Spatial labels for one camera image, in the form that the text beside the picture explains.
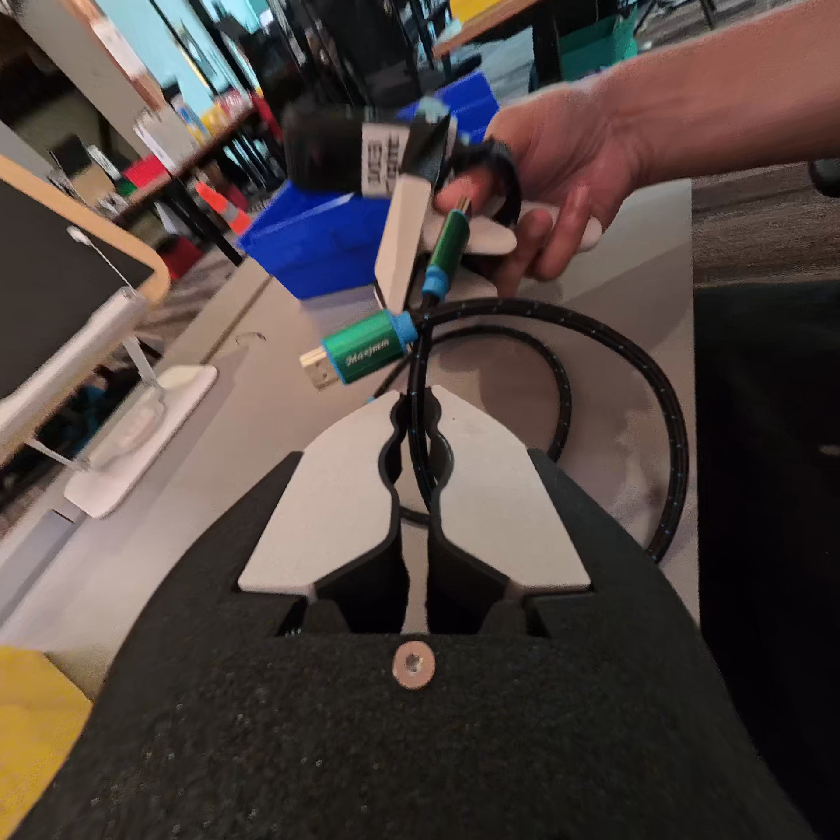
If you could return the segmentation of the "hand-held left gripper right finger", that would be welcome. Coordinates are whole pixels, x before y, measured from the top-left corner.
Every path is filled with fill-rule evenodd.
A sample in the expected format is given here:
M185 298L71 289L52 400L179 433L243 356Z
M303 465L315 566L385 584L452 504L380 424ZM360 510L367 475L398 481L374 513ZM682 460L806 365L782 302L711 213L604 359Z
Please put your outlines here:
M443 386L427 397L434 525L443 547L499 573L509 596L589 590L590 575L526 445Z

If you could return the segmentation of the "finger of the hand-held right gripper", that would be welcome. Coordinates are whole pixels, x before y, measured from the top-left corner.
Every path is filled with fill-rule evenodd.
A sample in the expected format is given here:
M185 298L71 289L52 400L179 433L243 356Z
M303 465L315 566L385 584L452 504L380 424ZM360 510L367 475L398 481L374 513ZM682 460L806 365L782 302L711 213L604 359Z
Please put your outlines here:
M375 294L384 310L403 312L433 215L432 183L420 175L399 175L374 263Z

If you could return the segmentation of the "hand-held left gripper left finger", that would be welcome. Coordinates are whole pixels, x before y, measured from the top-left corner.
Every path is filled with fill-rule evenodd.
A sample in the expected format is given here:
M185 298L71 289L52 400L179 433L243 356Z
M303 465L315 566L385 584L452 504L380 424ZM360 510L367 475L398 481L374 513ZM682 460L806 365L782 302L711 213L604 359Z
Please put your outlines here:
M380 547L394 529L394 480L382 457L399 431L390 391L303 451L244 570L242 592L317 597L328 576Z

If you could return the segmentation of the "black braided cable green plugs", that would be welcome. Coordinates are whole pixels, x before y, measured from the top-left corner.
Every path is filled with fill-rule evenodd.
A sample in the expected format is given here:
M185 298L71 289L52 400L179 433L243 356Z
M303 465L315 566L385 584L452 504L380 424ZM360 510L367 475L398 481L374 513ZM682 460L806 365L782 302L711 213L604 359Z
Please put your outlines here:
M317 349L302 355L302 369L310 376L313 384L322 389L335 382L343 385L355 383L394 364L394 373L388 375L375 392L375 397L381 396L386 386L403 370L408 371L409 453L416 485L426 510L421 512L401 507L400 512L405 520L428 527L433 490L438 481L432 472L427 433L423 430L425 410L420 407L420 403L427 383L428 359L437 343L469 338L472 335L500 335L528 344L547 361L558 386L558 425L549 449L552 461L559 459L571 423L571 386L568 375L556 354L531 334L500 323L480 323L454 330L438 339L434 337L434 330L469 318L503 316L546 322L592 339L621 357L642 375L664 418L668 437L668 484L662 513L646 549L652 561L659 563L665 558L676 535L686 504L690 468L686 422L672 384L654 360L630 339L579 312L553 304L512 298L444 303L455 270L460 267L466 254L470 210L469 199L462 197L444 217L442 230L425 269L419 309L398 314L383 309L335 332L323 339Z

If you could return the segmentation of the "yellow divided storage bin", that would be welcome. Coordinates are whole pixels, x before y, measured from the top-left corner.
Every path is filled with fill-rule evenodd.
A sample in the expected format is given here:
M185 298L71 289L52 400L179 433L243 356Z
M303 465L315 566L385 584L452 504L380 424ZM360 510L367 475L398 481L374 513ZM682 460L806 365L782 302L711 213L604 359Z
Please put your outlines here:
M1 838L47 790L91 712L91 702L47 657L1 646Z

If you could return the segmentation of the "person's right forearm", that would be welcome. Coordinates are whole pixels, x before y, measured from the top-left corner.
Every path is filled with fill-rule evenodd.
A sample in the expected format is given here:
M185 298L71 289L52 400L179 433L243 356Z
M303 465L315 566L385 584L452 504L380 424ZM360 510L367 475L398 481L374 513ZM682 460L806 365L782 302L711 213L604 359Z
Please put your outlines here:
M631 188L838 156L839 2L788 4L610 70Z

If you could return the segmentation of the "grey desk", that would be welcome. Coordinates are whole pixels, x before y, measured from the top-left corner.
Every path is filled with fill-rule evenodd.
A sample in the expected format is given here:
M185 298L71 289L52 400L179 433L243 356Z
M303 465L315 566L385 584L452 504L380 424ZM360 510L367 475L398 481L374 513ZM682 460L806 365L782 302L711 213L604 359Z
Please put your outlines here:
M695 443L691 182L631 195L593 251L561 278L525 281L525 298L581 312L642 347L666 373ZM176 561L293 450L365 402L382 374L317 392L299 356L375 310L369 287L298 301L252 259L173 343L162 368L206 363L212 390L122 505L91 520L69 504L64 471L2 541L3 646L44 652L88 696ZM569 373L570 438L560 465L640 543L653 533L668 474L665 428L639 374L566 329L515 321ZM264 343L237 346L258 331Z

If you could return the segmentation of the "person's right hand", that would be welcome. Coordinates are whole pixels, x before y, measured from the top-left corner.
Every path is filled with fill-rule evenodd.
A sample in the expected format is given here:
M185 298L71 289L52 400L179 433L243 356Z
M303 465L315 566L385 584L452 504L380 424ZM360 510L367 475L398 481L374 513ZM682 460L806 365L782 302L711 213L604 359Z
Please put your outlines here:
M486 139L507 147L522 199L534 205L517 223L516 248L482 270L499 297L517 296L524 278L559 277L637 188L642 160L617 115L613 80L604 72L545 88L490 122Z

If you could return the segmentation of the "blue storage bin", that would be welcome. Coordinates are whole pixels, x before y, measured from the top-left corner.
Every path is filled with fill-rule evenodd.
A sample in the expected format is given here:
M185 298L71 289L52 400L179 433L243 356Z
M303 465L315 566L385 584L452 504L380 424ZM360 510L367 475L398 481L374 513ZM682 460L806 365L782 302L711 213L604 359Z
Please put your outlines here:
M435 118L451 112L456 135L475 144L483 140L498 110L487 77L474 70L397 111L373 111L407 122L419 111ZM368 286L375 281L389 205L386 199L366 200L351 193L305 192L288 175L238 243L298 300Z

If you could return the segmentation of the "orange traffic cone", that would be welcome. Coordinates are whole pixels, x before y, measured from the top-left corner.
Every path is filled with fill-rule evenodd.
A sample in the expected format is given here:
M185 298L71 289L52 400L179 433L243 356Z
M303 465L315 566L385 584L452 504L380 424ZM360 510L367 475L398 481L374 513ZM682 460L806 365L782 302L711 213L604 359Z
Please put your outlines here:
M249 230L252 225L250 216L224 195L214 190L209 184L196 181L195 192L208 207L226 222L238 237Z

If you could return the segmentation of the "person's dark clothing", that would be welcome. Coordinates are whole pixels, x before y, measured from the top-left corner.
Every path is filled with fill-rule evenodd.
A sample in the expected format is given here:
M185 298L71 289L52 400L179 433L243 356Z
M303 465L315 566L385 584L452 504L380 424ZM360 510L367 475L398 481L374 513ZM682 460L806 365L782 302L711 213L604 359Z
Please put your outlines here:
M695 293L700 625L750 738L839 837L838 280Z

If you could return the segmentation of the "green storage box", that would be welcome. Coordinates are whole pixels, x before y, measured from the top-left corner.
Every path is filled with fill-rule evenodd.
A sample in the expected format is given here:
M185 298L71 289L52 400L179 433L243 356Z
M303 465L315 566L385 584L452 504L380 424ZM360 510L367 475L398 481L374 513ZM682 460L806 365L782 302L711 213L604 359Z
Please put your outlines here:
M616 14L559 40L562 79L577 81L638 54L637 10Z

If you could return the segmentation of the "black board on stand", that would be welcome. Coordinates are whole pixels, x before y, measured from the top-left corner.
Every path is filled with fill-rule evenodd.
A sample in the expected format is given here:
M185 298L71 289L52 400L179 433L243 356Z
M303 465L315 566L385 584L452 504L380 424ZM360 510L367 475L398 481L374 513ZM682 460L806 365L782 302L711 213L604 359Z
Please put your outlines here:
M65 498L90 518L113 513L211 391L217 369L156 373L135 335L170 289L150 246L23 166L1 161L2 464L24 446L69 467ZM140 394L86 456L37 440L121 344Z

